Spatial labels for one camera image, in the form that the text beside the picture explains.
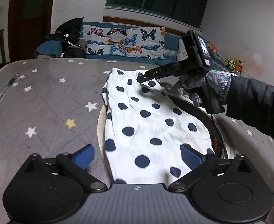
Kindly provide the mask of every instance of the person's arm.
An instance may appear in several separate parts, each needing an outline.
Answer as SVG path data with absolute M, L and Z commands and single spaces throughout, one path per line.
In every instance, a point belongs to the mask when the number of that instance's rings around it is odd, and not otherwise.
M 228 117 L 242 120 L 274 139 L 274 86 L 232 77 L 227 103 Z

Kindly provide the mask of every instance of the white fabric with black dots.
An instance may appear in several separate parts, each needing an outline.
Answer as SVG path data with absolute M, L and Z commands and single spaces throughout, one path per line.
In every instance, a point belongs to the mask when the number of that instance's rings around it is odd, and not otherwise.
M 138 83 L 138 73 L 144 72 L 113 68 L 104 85 L 106 156 L 118 183 L 168 186 L 191 171 L 180 145 L 190 144 L 205 155 L 211 139 L 208 129 L 178 109 L 156 80 Z

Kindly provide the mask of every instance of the gray knit glove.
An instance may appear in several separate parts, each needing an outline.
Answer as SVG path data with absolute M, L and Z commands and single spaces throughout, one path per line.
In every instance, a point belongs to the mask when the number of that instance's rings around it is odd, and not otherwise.
M 226 105 L 226 99 L 231 85 L 231 75 L 212 70 L 206 74 L 206 78 L 208 85 L 212 87 L 220 97 L 221 104 Z M 182 75 L 178 79 L 179 81 L 174 85 L 174 89 L 178 90 L 179 88 L 183 88 L 183 94 L 188 95 L 196 107 L 202 107 L 202 100 L 200 96 L 193 91 L 193 88 L 207 85 L 204 75 L 198 74 L 193 77 Z

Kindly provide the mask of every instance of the butterfly-print pillow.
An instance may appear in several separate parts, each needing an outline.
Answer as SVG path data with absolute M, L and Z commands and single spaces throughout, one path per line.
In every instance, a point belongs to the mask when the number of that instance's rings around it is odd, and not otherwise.
M 82 38 L 87 42 L 87 54 L 125 56 L 125 29 L 104 29 L 90 25 L 83 25 L 82 28 Z
M 127 37 L 124 40 L 126 56 L 165 59 L 164 35 L 164 27 L 127 29 Z

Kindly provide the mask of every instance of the metal screw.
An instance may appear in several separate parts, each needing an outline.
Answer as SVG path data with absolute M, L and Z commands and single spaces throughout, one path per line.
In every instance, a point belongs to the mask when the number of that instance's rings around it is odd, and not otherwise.
M 171 187 L 174 188 L 175 190 L 183 190 L 184 188 L 186 188 L 186 185 L 181 182 L 174 182 L 171 184 Z
M 101 190 L 105 187 L 105 185 L 103 183 L 100 183 L 100 182 L 94 182 L 90 185 L 90 187 L 94 190 Z

